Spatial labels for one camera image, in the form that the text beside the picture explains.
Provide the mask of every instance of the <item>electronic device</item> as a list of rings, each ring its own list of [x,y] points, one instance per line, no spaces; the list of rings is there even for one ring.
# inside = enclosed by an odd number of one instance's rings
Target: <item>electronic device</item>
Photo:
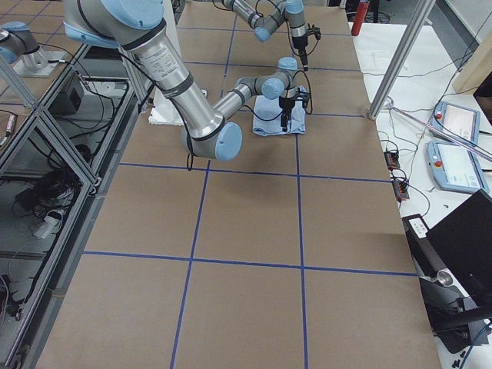
[[[454,134],[462,142],[478,143],[480,112],[476,110],[442,101],[434,109],[430,123],[439,131]]]
[[[80,108],[83,97],[84,89],[77,76],[73,75],[48,110],[53,115],[75,114]]]
[[[491,219],[492,198],[479,190],[427,233],[442,261],[478,306],[492,306]]]
[[[427,144],[427,158],[439,188],[470,194],[481,188],[489,191],[477,156],[466,148],[449,142],[431,141]]]

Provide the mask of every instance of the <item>table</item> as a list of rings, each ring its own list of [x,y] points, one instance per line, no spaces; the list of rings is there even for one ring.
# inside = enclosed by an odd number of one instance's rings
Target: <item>table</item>
[[[404,29],[404,25],[364,24],[360,35],[354,38],[354,45],[357,50],[359,62],[361,63],[361,70],[366,73],[364,75],[364,82],[370,98],[376,93],[382,79],[382,76],[379,74],[385,73],[394,49],[397,47],[397,43],[403,35]],[[422,77],[403,77],[423,75],[437,69],[440,70]],[[432,108],[444,93],[444,89],[455,71],[456,67],[454,63],[446,53],[432,27],[424,26],[404,64],[400,77],[397,79],[390,93],[394,99],[395,106],[409,111],[420,108]],[[450,95],[446,96],[444,101],[480,111],[480,129],[490,131],[490,124],[473,96]],[[406,148],[414,150],[415,146],[413,144],[403,141],[396,136],[417,143],[424,127],[408,121],[398,113],[393,112],[391,114],[394,121],[394,129],[392,127],[391,117],[387,111],[382,111],[377,117],[377,129],[380,132],[384,132],[380,134],[380,138],[384,140],[387,139],[386,135],[389,135],[389,139],[397,143],[399,149]],[[411,114],[422,121],[427,121],[431,116],[430,111],[416,111]],[[430,228],[470,197],[469,194],[441,191],[436,187],[427,165],[427,155],[425,153],[427,143],[434,139],[436,138],[428,132],[422,136],[419,149],[415,155],[413,171],[411,170],[413,153],[402,151],[400,157],[402,168],[407,174],[410,175],[412,173],[411,184],[425,193],[430,200],[430,210],[424,217]],[[382,142],[382,145],[385,148],[386,142]],[[481,135],[479,145],[490,150],[492,148],[492,141],[490,138]],[[480,158],[479,162],[482,168],[490,168],[490,163],[487,161]],[[492,178],[488,174],[485,177],[490,185]],[[418,213],[423,214],[427,210],[426,200],[412,188],[409,189],[409,193],[410,200],[404,201],[401,204],[401,216],[404,217]],[[455,284],[467,295],[459,283],[455,282]],[[436,339],[436,345],[439,348],[440,360],[443,367],[449,367],[459,358],[457,355],[447,352],[439,339]],[[467,361],[467,368],[479,368],[484,363],[489,363],[490,361],[492,361],[492,346],[476,347],[470,356],[470,360]]]
[[[306,16],[307,134],[260,138],[241,111],[239,157],[187,172],[180,128],[142,117],[37,368],[438,367],[344,11]],[[178,25],[211,101],[270,74],[283,31],[258,44],[199,2]]]

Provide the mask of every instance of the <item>metal frame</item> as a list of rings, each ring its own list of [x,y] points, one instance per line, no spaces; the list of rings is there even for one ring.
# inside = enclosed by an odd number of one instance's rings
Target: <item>metal frame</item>
[[[415,40],[419,33],[421,33],[421,29],[424,26],[431,9],[434,7],[435,2],[436,0],[418,0],[414,14],[408,23],[408,26],[405,28],[400,44],[398,44],[397,49],[394,52],[390,65],[384,74],[383,80],[381,81],[379,89],[369,108],[369,112],[367,113],[369,119],[376,120],[381,112],[390,90],[393,88],[398,74],[405,63],[405,60],[407,60],[407,56],[410,53]]]

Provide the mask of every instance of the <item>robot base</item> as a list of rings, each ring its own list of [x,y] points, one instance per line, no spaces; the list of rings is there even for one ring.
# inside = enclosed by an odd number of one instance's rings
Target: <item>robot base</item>
[[[45,51],[48,60],[60,60],[66,55],[65,52],[49,52]],[[58,63],[48,63],[44,68],[37,71],[31,71],[24,66],[24,62],[19,60],[16,65],[14,65],[14,71],[17,75],[21,77],[37,77],[37,78],[48,78],[55,71]]]

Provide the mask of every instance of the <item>white table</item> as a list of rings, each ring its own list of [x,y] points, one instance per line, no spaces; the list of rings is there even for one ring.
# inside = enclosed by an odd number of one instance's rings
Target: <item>white table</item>
[[[404,25],[364,24],[359,36],[353,38],[362,72],[373,74],[364,75],[364,83],[370,100],[374,98],[383,78],[379,74],[386,72],[404,29]],[[454,63],[452,63],[432,27],[424,26],[401,70],[400,76],[422,75],[445,65],[448,66],[426,76],[399,77],[390,93],[390,96],[394,99],[394,106],[407,111],[433,108],[456,71]],[[452,86],[448,88],[447,93],[454,93]],[[480,111],[480,129],[482,131],[492,131],[488,120],[484,113],[481,112],[472,95],[450,95],[446,96],[443,101]],[[411,114],[422,121],[427,121],[431,116],[431,111],[417,111]],[[394,111],[391,115],[394,121],[394,130],[391,127],[388,111],[382,111],[377,118],[378,131],[385,132],[400,150],[405,148],[414,150],[414,145],[396,138],[394,132],[396,132],[398,137],[418,143],[424,126],[409,121]],[[380,133],[382,140],[387,139],[385,133]],[[435,137],[426,131],[415,155],[413,171],[411,171],[413,152],[402,151],[400,153],[401,167],[408,175],[411,174],[411,185],[425,193],[430,200],[430,210],[424,219],[431,228],[470,197],[469,194],[442,191],[437,188],[430,167],[427,164],[426,155],[427,143],[433,139]],[[386,147],[386,144],[386,142],[382,143],[383,148]],[[491,150],[492,137],[481,135],[479,145]],[[388,144],[388,148],[392,149],[394,146]],[[480,159],[479,162],[482,168],[492,168],[492,163],[488,161]],[[492,175],[486,173],[485,177],[492,188]],[[401,204],[401,216],[404,217],[416,213],[423,214],[427,210],[427,201],[412,188],[409,189],[409,195],[410,200],[403,201]],[[460,359],[457,354],[450,354],[438,338],[436,338],[436,345],[443,368],[448,369],[454,360]],[[465,368],[483,369],[484,365],[490,365],[490,363],[492,363],[492,344],[475,347],[467,359]]]

